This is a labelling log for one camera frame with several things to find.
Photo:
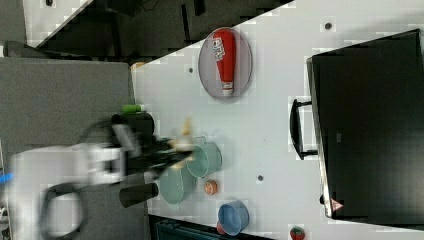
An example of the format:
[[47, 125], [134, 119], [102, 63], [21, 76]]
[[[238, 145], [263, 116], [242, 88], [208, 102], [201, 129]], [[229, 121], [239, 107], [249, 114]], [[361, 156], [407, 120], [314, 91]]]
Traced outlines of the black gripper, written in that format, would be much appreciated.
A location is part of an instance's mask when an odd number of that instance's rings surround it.
[[142, 147], [138, 157], [128, 157], [126, 160], [126, 174], [149, 172], [160, 175], [171, 163], [171, 149], [168, 139], [154, 140], [151, 144]]

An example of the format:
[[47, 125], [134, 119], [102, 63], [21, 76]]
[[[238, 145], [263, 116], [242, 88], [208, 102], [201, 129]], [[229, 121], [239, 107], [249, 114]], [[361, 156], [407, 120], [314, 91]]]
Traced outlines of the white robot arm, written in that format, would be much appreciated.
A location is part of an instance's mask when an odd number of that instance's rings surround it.
[[105, 144], [51, 146], [8, 159], [11, 240], [144, 240], [145, 204], [120, 192], [127, 154]]

